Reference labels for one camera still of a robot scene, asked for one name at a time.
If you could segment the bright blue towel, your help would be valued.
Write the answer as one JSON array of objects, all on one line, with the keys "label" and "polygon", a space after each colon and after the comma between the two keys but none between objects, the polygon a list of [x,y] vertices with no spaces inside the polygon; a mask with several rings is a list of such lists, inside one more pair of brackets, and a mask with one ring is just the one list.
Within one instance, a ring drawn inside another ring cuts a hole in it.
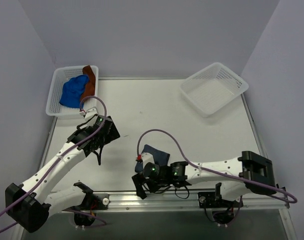
[{"label": "bright blue towel", "polygon": [[79,108],[80,98],[85,91],[86,84],[89,82],[89,77],[85,74],[72,77],[67,81],[62,88],[62,95],[59,103],[68,108]]}]

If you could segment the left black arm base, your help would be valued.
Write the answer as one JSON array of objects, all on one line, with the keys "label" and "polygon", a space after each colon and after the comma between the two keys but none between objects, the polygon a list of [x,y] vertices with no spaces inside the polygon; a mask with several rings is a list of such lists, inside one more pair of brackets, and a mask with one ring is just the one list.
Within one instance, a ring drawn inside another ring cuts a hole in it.
[{"label": "left black arm base", "polygon": [[89,229],[106,226],[107,222],[99,218],[95,211],[108,209],[110,203],[109,194],[99,193],[96,195],[90,187],[82,182],[74,183],[73,186],[85,194],[79,205],[67,209],[69,212],[74,213],[73,223],[76,227]]}]

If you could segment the brown towel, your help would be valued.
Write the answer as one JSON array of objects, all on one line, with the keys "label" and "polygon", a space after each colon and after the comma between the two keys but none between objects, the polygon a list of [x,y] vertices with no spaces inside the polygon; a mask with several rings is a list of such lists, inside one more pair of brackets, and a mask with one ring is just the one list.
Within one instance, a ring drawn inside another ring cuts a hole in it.
[{"label": "brown towel", "polygon": [[84,82],[84,91],[80,100],[95,94],[96,76],[90,65],[87,65],[82,69],[82,80]]}]

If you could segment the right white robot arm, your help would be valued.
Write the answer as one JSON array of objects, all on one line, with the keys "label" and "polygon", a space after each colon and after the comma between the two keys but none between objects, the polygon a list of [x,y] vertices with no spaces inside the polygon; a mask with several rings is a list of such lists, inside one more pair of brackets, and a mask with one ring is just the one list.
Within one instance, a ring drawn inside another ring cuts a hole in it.
[{"label": "right white robot arm", "polygon": [[272,161],[252,151],[224,161],[189,162],[170,164],[154,159],[150,153],[142,153],[137,160],[138,168],[132,177],[136,194],[144,199],[147,185],[150,193],[161,188],[182,188],[203,182],[216,183],[216,198],[236,201],[239,197],[254,193],[271,196],[276,193]]}]

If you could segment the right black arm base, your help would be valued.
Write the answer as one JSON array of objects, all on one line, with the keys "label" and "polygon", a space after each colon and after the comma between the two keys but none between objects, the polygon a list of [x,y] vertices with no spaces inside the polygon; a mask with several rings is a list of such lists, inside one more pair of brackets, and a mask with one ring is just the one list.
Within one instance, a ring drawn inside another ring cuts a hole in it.
[{"label": "right black arm base", "polygon": [[239,200],[224,200],[221,195],[222,183],[215,185],[214,191],[198,192],[199,208],[204,210],[206,218],[219,227],[228,227],[244,206],[242,196]]}]

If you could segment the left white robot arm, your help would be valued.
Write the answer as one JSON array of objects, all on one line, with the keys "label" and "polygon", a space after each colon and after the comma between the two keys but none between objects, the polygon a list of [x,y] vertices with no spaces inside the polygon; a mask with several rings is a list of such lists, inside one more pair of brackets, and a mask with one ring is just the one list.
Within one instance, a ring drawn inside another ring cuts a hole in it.
[{"label": "left white robot arm", "polygon": [[106,206],[107,198],[99,198],[93,190],[78,181],[71,188],[52,193],[56,184],[91,153],[101,160],[103,147],[120,138],[112,118],[95,114],[95,123],[77,126],[60,151],[35,175],[20,185],[11,183],[5,190],[6,213],[29,233],[39,230],[52,215],[73,210],[75,222],[90,226],[95,214],[82,216],[81,210]]}]

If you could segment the dark navy towel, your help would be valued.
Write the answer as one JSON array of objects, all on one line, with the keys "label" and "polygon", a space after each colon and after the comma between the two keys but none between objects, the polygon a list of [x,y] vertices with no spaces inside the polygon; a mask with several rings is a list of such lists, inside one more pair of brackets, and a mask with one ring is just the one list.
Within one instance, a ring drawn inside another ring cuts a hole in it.
[{"label": "dark navy towel", "polygon": [[[145,145],[143,148],[143,151],[141,153],[150,153],[152,154],[153,158],[154,158],[154,164],[159,165],[159,166],[166,166],[168,164],[169,158],[170,158],[170,154],[166,153],[164,151],[158,150],[150,145]],[[138,166],[136,164],[134,171],[136,173],[140,173],[142,172],[144,169],[144,167]]]}]

